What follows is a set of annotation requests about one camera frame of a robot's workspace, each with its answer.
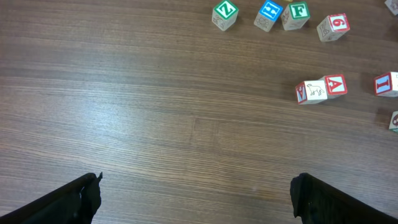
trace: red number 6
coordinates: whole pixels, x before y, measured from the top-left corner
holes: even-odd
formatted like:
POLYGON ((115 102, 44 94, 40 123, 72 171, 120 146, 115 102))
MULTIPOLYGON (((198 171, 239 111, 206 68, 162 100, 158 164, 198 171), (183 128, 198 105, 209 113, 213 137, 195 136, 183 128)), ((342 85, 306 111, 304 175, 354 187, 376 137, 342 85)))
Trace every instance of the red number 6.
POLYGON ((341 26, 341 25, 344 25, 344 24, 346 24, 346 23, 342 19, 335 19, 333 21, 333 25, 335 25, 335 26, 341 26))

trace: block with animal picture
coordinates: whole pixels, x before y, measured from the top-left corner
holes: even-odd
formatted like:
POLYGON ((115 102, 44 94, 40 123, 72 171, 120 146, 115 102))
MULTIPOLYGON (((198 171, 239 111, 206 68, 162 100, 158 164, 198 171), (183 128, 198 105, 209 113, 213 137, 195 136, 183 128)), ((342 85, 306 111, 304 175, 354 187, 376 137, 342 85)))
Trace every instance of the block with animal picture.
POLYGON ((306 2, 289 4, 281 15, 285 30, 300 29, 310 19, 310 11, 306 2))
POLYGON ((389 129, 398 133, 398 111, 393 112, 389 129))
POLYGON ((300 105, 320 103, 328 99, 325 81, 304 81, 295 88, 297 103, 300 105))
POLYGON ((398 0, 387 0, 384 3, 390 9, 393 15, 398 15, 398 0))
POLYGON ((337 98, 339 96, 347 94, 346 80, 343 74, 339 75, 327 75, 322 77, 320 80, 325 81, 326 94, 328 99, 337 98))
POLYGON ((269 32, 282 13, 282 10, 282 6, 271 0, 267 0, 257 14, 254 25, 266 32, 269 32))
POLYGON ((349 29, 345 13, 326 16, 317 27, 318 36, 322 42, 337 40, 347 33, 349 29))
POLYGON ((398 72, 388 72, 373 80, 376 96, 398 96, 398 72))
POLYGON ((230 28, 238 17, 239 9, 230 0, 221 1, 213 9, 212 21, 222 31, 230 28))

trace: blue block face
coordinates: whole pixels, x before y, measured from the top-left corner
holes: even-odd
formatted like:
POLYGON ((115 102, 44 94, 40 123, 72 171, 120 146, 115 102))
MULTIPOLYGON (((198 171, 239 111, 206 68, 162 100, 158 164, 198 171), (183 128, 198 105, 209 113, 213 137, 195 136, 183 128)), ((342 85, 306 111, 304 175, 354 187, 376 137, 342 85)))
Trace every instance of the blue block face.
POLYGON ((267 0, 266 3, 264 3, 264 5, 261 7, 260 14, 272 22, 275 22, 282 13, 283 9, 284 8, 282 6, 274 3, 271 0, 267 0))

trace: brown wood grain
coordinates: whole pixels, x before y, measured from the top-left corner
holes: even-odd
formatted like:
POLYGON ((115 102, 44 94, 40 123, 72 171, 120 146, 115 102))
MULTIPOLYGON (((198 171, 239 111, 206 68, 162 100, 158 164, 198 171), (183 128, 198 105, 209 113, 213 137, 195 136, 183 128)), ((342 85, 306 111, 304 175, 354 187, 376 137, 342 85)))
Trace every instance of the brown wood grain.
MULTIPOLYGON (((398 18, 382 0, 308 0, 303 29, 253 25, 263 0, 0 0, 0 215, 104 172, 93 223, 300 223, 308 172, 398 217, 398 18), (321 43, 344 12, 351 30, 321 43), (343 73, 348 94, 297 105, 294 86, 343 73)), ((284 7, 288 2, 276 1, 284 7)))

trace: green and white block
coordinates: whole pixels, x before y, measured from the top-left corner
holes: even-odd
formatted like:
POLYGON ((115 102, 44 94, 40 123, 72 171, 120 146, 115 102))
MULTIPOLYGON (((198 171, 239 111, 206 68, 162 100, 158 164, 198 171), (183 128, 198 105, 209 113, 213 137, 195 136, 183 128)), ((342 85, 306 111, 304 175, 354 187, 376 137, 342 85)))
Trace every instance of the green and white block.
POLYGON ((230 28, 238 17, 239 9, 230 0, 220 2, 213 9, 212 21, 222 31, 230 28))
POLYGON ((398 133, 398 111, 393 112, 389 129, 398 133))
POLYGON ((310 19, 307 3, 296 2, 289 4, 280 18, 285 30, 300 29, 310 19))

